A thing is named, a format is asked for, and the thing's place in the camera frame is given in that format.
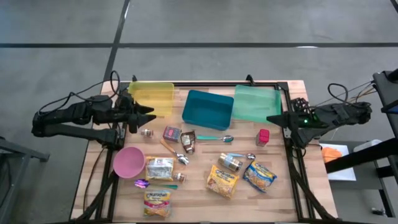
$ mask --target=spoon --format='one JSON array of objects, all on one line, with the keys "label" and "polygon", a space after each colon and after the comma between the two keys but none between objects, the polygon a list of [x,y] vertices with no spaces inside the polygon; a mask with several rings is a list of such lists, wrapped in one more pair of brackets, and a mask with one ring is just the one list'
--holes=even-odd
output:
[{"label": "spoon", "polygon": [[216,136],[197,136],[197,140],[223,140],[223,142],[231,142],[233,139],[234,137],[230,135],[221,138]]},{"label": "spoon", "polygon": [[[237,154],[237,153],[228,153],[228,155],[233,156],[233,157],[244,157],[245,156],[245,155]],[[254,155],[253,153],[247,153],[246,158],[248,158],[250,160],[255,160],[256,155]]]},{"label": "spoon", "polygon": [[174,189],[174,190],[176,190],[178,188],[178,185],[172,185],[172,184],[170,184],[170,185],[169,184],[150,184],[149,181],[145,180],[145,179],[138,179],[138,180],[134,181],[134,185],[141,189],[145,189],[150,185],[158,186],[158,187],[165,187],[165,188]]},{"label": "spoon", "polygon": [[174,151],[173,147],[171,147],[169,144],[167,144],[167,142],[165,142],[163,139],[160,140],[160,143],[166,147],[170,152],[172,152],[175,157],[177,157],[178,161],[181,162],[184,165],[188,165],[189,160],[188,157],[185,156],[184,154],[178,154]]}]

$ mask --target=gray concrete floor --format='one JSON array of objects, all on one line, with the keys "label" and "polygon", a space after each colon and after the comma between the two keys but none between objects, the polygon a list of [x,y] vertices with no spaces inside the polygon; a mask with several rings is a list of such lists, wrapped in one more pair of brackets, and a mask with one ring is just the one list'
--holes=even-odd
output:
[{"label": "gray concrete floor", "polygon": [[[0,43],[112,42],[123,0],[0,0]],[[389,0],[139,0],[131,1],[121,42],[397,42],[398,13]],[[35,138],[33,114],[44,104],[103,79],[111,49],[0,49],[0,135],[42,152],[32,161],[13,223],[66,221],[87,141]],[[352,88],[374,72],[398,67],[398,48],[119,49],[123,80],[305,80],[311,104],[330,96],[331,82]],[[86,93],[99,93],[100,87]],[[340,128],[333,139],[389,139],[377,95],[369,123]],[[331,133],[324,136],[331,138]],[[394,181],[387,180],[398,202]],[[396,223],[369,214],[375,191],[334,190],[339,217]]]}]

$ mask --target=red container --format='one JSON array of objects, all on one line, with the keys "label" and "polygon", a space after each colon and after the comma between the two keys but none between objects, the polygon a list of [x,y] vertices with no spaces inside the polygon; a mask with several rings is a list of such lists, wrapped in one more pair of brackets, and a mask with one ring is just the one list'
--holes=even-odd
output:
[{"label": "red container", "polygon": [[265,146],[269,141],[269,130],[260,129],[259,133],[256,136],[256,145],[257,146]]}]

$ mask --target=pink bowl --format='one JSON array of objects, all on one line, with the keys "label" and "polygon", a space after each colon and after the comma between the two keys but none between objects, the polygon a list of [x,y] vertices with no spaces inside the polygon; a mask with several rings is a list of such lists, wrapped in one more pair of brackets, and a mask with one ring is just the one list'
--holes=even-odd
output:
[{"label": "pink bowl", "polygon": [[113,159],[115,173],[125,179],[133,178],[145,167],[145,155],[136,147],[121,149]]}]

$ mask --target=small can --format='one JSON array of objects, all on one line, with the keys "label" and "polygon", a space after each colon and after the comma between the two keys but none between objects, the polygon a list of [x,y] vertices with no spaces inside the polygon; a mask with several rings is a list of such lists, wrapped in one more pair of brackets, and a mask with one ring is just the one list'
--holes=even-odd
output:
[{"label": "small can", "polygon": [[225,153],[221,153],[220,158],[218,158],[218,163],[234,172],[239,171],[243,165],[243,162],[234,159],[233,156],[227,155]]},{"label": "small can", "polygon": [[143,129],[141,130],[141,135],[146,137],[152,137],[154,135],[154,131],[149,129]]},{"label": "small can", "polygon": [[166,126],[163,132],[163,138],[169,141],[178,142],[180,134],[181,134],[181,129]]},{"label": "small can", "polygon": [[173,175],[173,180],[174,181],[179,181],[181,183],[184,183],[186,179],[187,179],[187,176],[185,174],[182,174],[182,173],[178,173],[178,174],[174,174]]},{"label": "small can", "polygon": [[265,146],[269,141],[269,130],[260,129],[259,133],[256,136],[256,145],[257,146]]}]

